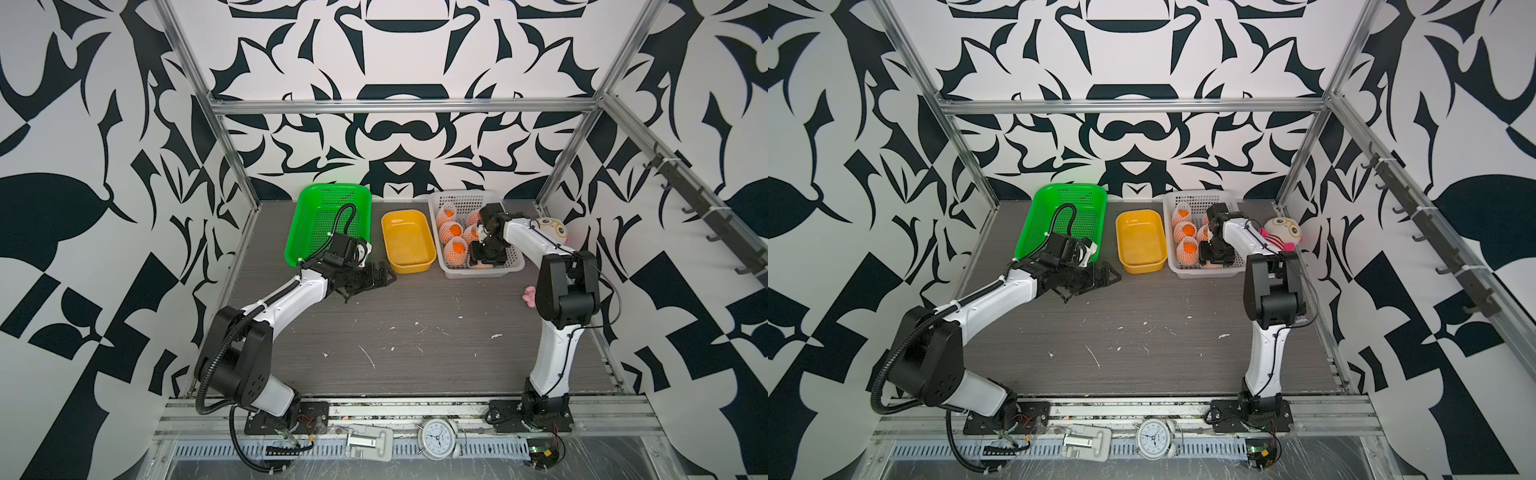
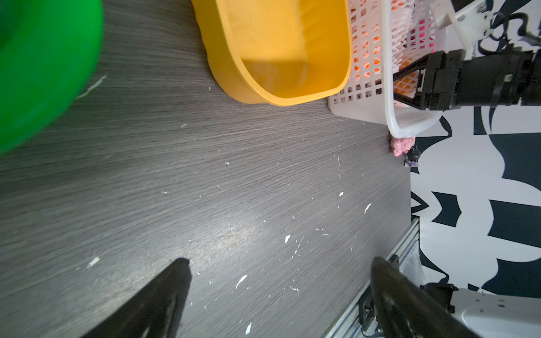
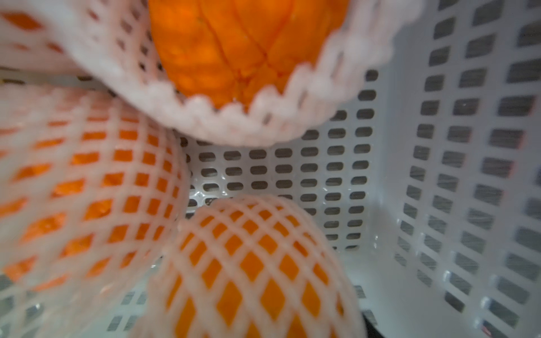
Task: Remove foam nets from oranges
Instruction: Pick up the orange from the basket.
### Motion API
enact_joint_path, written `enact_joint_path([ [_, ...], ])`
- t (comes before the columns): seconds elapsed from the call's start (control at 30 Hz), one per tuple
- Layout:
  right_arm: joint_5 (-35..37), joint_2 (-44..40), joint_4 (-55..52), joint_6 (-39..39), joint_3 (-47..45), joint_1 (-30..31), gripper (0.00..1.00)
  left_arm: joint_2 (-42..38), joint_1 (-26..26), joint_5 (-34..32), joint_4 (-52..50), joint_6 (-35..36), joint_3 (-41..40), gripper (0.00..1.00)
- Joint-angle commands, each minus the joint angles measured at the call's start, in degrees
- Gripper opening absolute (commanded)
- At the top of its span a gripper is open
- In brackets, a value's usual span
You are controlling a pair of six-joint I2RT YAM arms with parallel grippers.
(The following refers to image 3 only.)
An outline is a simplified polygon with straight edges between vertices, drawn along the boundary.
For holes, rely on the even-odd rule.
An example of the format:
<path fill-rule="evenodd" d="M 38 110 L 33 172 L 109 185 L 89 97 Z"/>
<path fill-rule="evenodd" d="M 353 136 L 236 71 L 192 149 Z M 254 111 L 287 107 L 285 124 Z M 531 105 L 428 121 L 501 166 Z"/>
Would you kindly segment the white foam net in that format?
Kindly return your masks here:
<path fill-rule="evenodd" d="M 365 337 L 356 290 L 314 218 L 271 195 L 198 208 L 167 244 L 131 337 Z"/>

